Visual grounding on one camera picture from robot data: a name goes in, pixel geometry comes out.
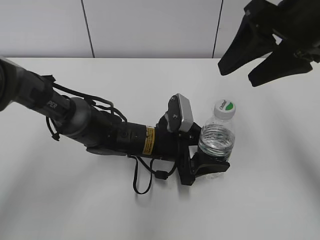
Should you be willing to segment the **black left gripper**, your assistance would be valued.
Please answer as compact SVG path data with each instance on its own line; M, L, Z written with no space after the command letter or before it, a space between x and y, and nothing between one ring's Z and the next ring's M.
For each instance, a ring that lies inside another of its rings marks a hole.
M196 152L192 158L190 157L189 147L196 146L200 136L201 127L197 123L194 122L188 132L170 132L168 126L168 115L164 114L155 127L152 157L174 162L174 165L169 172L157 170L155 178L166 180L177 170L180 183L191 186L198 177L224 173L229 169L228 161L219 160L218 157L203 152Z

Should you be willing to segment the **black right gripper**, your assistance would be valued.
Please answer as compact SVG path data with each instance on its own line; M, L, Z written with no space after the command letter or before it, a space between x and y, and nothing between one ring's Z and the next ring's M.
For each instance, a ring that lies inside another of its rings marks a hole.
M309 61L320 61L318 0L282 0L278 4L252 0L244 7L244 12L246 16L242 18L231 45L218 62L222 76L272 52L273 34L289 44L297 57L285 48L272 52L248 74L253 87L308 73L313 69Z

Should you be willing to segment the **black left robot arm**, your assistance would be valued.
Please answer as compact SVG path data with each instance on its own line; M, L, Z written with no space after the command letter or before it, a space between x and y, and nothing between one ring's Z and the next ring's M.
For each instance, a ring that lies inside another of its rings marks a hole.
M201 127L192 116L189 100L177 93L155 126L128 122L111 101L71 90L56 83L52 75L39 75L2 57L0 59L0 108L16 102L45 116L54 140L66 136L83 144L89 153L126 156L142 164L152 178L166 180L171 173L155 170L145 159L173 162L181 184L223 173L230 167L224 156L198 148Z

